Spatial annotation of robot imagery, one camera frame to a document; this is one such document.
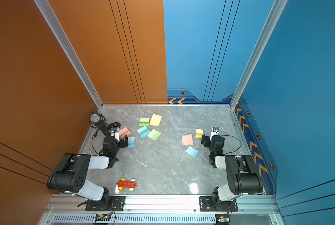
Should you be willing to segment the small yellow memo pad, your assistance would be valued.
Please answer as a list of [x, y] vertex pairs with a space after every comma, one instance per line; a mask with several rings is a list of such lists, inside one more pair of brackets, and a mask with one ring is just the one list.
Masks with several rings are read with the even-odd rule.
[[196, 129], [195, 138], [201, 139], [203, 135], [204, 135], [204, 131], [202, 129]]

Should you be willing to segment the blue curved memo pad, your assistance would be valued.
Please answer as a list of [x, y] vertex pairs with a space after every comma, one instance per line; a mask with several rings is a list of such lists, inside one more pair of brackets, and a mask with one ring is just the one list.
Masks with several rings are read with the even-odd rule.
[[193, 158], [196, 158], [199, 154], [199, 150], [196, 150], [192, 148], [191, 146], [189, 146], [185, 152]]

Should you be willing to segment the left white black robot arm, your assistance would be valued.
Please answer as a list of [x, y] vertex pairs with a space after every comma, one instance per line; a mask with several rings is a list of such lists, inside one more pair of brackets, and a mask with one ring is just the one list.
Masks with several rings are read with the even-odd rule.
[[123, 211], [126, 197], [111, 197], [109, 190], [87, 180], [89, 170], [109, 169], [118, 161], [120, 148], [129, 146], [128, 137], [117, 140], [104, 138], [100, 155], [66, 153], [49, 176], [46, 186], [60, 193], [72, 193], [85, 199], [78, 206], [86, 205], [86, 211]]

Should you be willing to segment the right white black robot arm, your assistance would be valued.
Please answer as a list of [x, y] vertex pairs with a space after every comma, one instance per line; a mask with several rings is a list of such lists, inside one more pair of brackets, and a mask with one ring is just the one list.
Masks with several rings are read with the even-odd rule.
[[225, 138], [220, 135], [202, 135], [201, 144], [209, 149], [209, 163], [214, 168], [225, 169], [227, 183], [216, 187], [211, 196], [200, 197], [202, 212], [236, 212], [237, 198], [244, 194], [261, 194], [264, 185], [251, 155], [223, 153]]

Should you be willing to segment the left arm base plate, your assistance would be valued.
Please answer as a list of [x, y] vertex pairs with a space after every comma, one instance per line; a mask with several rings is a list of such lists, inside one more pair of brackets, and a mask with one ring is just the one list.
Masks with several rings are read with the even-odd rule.
[[86, 211], [123, 211], [126, 196], [110, 196], [108, 199], [102, 198], [100, 201], [88, 200], [86, 204]]

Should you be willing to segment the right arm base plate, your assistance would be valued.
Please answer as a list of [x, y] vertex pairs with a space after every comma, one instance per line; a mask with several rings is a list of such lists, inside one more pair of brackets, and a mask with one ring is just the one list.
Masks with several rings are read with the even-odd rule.
[[233, 201], [215, 200], [212, 196], [199, 197], [200, 211], [202, 212], [237, 212], [238, 206], [236, 199]]

